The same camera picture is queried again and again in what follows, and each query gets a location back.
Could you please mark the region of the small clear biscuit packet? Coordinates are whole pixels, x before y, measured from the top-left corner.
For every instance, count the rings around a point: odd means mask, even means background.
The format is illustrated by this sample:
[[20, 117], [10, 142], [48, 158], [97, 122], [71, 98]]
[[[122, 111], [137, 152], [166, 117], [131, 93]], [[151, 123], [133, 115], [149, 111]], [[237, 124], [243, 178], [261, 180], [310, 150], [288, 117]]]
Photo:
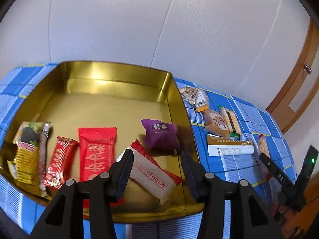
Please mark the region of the small clear biscuit packet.
[[258, 136], [257, 146], [259, 155], [265, 154], [267, 157], [270, 157], [267, 141], [264, 135], [261, 134]]

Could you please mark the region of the green cracker packet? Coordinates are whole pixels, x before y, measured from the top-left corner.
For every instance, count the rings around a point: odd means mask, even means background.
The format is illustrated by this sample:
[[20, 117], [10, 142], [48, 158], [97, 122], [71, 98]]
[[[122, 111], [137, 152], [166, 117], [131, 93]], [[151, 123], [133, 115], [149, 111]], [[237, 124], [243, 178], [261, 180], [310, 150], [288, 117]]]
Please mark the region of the green cracker packet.
[[237, 119], [236, 114], [234, 111], [227, 109], [223, 107], [222, 105], [218, 106], [220, 115], [223, 117], [228, 130], [230, 132], [230, 136], [236, 138], [237, 140], [240, 140], [240, 137], [242, 135], [242, 131], [239, 125], [239, 121]]

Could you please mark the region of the brown white sachet stick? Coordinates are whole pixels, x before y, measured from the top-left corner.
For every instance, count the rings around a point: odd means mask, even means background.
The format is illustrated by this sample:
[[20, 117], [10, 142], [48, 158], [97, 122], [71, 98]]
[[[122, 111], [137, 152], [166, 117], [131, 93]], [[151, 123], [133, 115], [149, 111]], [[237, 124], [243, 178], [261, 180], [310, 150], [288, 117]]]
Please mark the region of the brown white sachet stick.
[[210, 157], [254, 154], [255, 151], [250, 140], [237, 141], [208, 134], [207, 142]]

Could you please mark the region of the tan pastry packet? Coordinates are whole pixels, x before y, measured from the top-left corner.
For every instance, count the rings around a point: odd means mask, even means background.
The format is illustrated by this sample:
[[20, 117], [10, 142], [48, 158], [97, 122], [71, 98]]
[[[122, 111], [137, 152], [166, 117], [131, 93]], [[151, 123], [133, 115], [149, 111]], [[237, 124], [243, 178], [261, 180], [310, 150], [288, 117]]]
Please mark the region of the tan pastry packet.
[[211, 109], [204, 110], [203, 119], [204, 131], [224, 138], [230, 137], [230, 131], [228, 129], [228, 126], [219, 113]]

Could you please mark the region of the clear orange nut packet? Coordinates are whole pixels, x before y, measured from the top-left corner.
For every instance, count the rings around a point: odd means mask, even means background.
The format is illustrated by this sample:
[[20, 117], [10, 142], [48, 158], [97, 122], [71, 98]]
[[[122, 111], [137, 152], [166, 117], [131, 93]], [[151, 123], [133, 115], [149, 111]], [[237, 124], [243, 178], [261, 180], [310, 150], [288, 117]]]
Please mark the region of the clear orange nut packet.
[[185, 86], [179, 89], [179, 93], [182, 99], [190, 104], [197, 112], [203, 112], [209, 109], [207, 96], [201, 89]]

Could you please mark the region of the purple snack packet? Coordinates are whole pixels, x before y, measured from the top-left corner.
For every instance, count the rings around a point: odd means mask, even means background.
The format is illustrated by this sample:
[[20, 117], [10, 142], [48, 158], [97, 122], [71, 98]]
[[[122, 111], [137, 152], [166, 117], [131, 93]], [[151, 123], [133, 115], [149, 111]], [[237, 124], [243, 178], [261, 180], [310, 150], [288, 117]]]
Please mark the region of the purple snack packet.
[[180, 150], [177, 126], [174, 123], [166, 123], [155, 119], [142, 119], [141, 123], [146, 130], [147, 148], [168, 152]]

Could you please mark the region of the wooden door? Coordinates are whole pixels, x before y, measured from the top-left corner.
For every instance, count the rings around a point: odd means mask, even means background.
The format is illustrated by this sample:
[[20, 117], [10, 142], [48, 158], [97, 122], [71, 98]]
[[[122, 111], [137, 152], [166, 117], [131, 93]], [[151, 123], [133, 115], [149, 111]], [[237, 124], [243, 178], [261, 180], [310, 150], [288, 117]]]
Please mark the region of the wooden door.
[[266, 111], [268, 111], [275, 119], [282, 133], [287, 132], [292, 125], [294, 125], [302, 113], [307, 109], [318, 90], [318, 79], [316, 79], [310, 91], [307, 93], [305, 98], [302, 99], [301, 105], [299, 105], [295, 110], [289, 106], [304, 84], [306, 77], [311, 75], [304, 72], [303, 64], [307, 63], [309, 67], [312, 67], [317, 48], [318, 29], [311, 20], [303, 49], [295, 67], [277, 96], [275, 96], [273, 101], [266, 108]]

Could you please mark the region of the yellow green snack packet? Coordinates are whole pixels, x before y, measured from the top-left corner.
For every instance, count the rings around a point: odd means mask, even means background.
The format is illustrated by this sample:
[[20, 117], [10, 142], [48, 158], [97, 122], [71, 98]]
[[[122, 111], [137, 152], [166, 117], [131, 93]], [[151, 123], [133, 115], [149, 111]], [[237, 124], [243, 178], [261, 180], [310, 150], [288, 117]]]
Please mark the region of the yellow green snack packet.
[[12, 161], [7, 161], [9, 172], [19, 183], [38, 186], [39, 136], [44, 122], [21, 123], [12, 143], [17, 146]]

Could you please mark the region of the small red snack packet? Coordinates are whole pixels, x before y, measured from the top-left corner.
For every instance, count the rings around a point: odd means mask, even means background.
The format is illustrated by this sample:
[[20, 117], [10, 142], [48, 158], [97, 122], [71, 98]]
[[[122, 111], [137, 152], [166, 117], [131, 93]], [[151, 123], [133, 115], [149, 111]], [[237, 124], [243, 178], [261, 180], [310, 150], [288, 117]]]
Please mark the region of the small red snack packet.
[[57, 143], [48, 165], [44, 184], [59, 189], [69, 179], [72, 162], [79, 143], [71, 138], [57, 137]]

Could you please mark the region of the large red snack packet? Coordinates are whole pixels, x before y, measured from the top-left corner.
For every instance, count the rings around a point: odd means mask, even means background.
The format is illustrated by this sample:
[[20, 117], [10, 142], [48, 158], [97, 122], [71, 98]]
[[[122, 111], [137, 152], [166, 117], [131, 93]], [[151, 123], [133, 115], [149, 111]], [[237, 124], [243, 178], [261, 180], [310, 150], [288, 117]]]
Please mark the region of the large red snack packet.
[[80, 140], [80, 182], [108, 171], [115, 161], [115, 127], [82, 127]]

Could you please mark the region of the white red snack packet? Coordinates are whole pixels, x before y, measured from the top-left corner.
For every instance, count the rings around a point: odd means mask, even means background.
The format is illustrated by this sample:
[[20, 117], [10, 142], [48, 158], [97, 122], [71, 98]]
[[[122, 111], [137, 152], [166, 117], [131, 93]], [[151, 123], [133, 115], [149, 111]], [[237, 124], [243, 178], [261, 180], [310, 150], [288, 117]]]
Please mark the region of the white red snack packet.
[[138, 140], [132, 142], [128, 149], [134, 154], [130, 178], [158, 198], [163, 205], [171, 192], [182, 183], [182, 178], [162, 169]]

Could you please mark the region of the silver brown stick packet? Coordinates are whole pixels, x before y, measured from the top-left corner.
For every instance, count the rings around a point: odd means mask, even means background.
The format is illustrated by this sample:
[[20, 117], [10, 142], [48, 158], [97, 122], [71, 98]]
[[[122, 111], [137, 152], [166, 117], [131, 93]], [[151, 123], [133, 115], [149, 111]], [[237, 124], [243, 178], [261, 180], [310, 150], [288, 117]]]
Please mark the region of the silver brown stick packet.
[[47, 197], [46, 185], [44, 184], [46, 175], [46, 146], [48, 136], [50, 132], [51, 123], [45, 122], [43, 124], [40, 136], [39, 136], [39, 159], [38, 159], [38, 177], [39, 177], [39, 188], [40, 196]]

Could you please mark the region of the gold tin box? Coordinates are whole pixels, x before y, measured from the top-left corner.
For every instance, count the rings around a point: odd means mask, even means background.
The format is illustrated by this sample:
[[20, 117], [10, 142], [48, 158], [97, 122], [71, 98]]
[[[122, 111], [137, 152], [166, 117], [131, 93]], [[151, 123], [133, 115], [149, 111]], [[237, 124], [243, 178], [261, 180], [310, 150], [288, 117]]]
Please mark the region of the gold tin box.
[[19, 188], [7, 161], [24, 121], [51, 123], [47, 158], [58, 136], [78, 139], [81, 127], [116, 127], [115, 155], [133, 141], [145, 142], [142, 119], [174, 123], [181, 148], [198, 161], [187, 110], [171, 73], [106, 62], [63, 62], [20, 66], [1, 80], [1, 207], [19, 224], [29, 222], [48, 197]]

